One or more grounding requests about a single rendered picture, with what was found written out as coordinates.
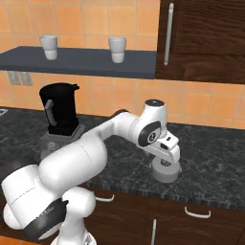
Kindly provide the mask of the grey blender base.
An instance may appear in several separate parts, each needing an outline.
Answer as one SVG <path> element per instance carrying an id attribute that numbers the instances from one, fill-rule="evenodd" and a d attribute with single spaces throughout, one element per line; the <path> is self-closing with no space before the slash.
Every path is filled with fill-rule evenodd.
<path id="1" fill-rule="evenodd" d="M 71 136 L 54 135 L 46 132 L 38 141 L 40 147 L 40 159 L 44 159 L 54 151 L 78 140 L 84 130 L 85 126 L 79 124 Z"/>

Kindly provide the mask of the dark wood cupboard door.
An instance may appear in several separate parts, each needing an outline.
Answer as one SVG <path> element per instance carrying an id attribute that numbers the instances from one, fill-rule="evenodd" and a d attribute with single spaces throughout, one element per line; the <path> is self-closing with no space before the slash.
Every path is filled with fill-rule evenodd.
<path id="1" fill-rule="evenodd" d="M 168 7 L 174 3 L 168 65 Z M 245 0 L 161 0 L 155 77 L 245 84 Z"/>
<path id="2" fill-rule="evenodd" d="M 85 219 L 85 225 L 98 245 L 150 245 L 153 220 L 140 214 L 121 219 L 94 212 Z"/>

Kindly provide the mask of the dark wood drawer front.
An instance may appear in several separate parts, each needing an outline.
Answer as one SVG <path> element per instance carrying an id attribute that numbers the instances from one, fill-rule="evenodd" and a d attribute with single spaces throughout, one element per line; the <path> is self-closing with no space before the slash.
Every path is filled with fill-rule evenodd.
<path id="1" fill-rule="evenodd" d="M 148 215 L 159 215 L 159 203 L 156 198 L 106 189 L 92 189 L 92 192 L 98 198 L 113 198 L 111 202 L 98 201 L 96 212 L 121 219 L 135 218 L 140 214 L 143 219 Z"/>
<path id="2" fill-rule="evenodd" d="M 189 212 L 207 214 L 208 211 L 211 211 L 212 216 L 209 219 L 199 219 L 188 216 L 184 211 L 185 206 L 188 207 Z M 225 228 L 238 230 L 245 228 L 245 214 L 243 212 L 224 210 L 200 204 L 161 199 L 159 201 L 159 213 L 170 218 L 188 220 L 189 222 L 196 222 L 197 224 L 223 226 Z"/>

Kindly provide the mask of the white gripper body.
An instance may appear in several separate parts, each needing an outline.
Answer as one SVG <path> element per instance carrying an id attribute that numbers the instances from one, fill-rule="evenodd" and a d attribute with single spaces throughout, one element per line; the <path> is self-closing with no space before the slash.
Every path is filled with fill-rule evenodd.
<path id="1" fill-rule="evenodd" d="M 171 164 L 177 164 L 180 160 L 180 147 L 176 145 L 172 150 L 165 150 L 159 147 L 150 147 L 148 150 L 152 155 L 159 157 Z"/>

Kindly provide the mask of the grey wall socket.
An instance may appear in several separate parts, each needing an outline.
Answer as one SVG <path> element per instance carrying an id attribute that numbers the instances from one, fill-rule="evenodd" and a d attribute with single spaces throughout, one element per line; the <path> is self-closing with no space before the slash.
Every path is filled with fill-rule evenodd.
<path id="1" fill-rule="evenodd" d="M 21 84 L 18 73 L 16 71 L 8 71 L 8 76 L 10 79 L 10 83 L 12 85 L 20 85 Z"/>
<path id="2" fill-rule="evenodd" d="M 32 79 L 29 72 L 20 72 L 21 82 L 24 86 L 32 86 Z"/>

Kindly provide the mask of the dark wood lower cupboard door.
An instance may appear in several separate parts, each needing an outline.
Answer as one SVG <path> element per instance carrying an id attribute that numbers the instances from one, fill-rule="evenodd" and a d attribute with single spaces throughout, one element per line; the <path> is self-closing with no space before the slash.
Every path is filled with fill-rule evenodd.
<path id="1" fill-rule="evenodd" d="M 153 220 L 140 214 L 121 219 L 94 212 L 85 219 L 85 225 L 98 245 L 150 245 Z"/>

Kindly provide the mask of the white cup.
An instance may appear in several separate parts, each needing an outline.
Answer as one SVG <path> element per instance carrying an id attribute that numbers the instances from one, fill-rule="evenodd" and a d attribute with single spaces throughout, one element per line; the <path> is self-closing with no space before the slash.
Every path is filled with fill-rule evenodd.
<path id="1" fill-rule="evenodd" d="M 57 36 L 42 35 L 39 37 L 41 47 L 48 60 L 57 59 Z"/>
<path id="2" fill-rule="evenodd" d="M 114 63 L 122 63 L 124 60 L 124 52 L 126 47 L 125 37 L 110 37 L 108 45 L 111 52 L 112 61 Z"/>

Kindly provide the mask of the dark grey wall shelf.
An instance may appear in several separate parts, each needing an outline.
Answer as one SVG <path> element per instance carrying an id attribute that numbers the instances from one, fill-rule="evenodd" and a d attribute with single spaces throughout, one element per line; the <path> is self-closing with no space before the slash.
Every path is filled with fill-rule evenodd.
<path id="1" fill-rule="evenodd" d="M 0 70 L 113 78 L 154 79 L 155 62 L 152 51 L 126 51 L 120 64 L 104 49 L 58 48 L 55 60 L 48 60 L 41 47 L 20 46 L 0 54 Z"/>

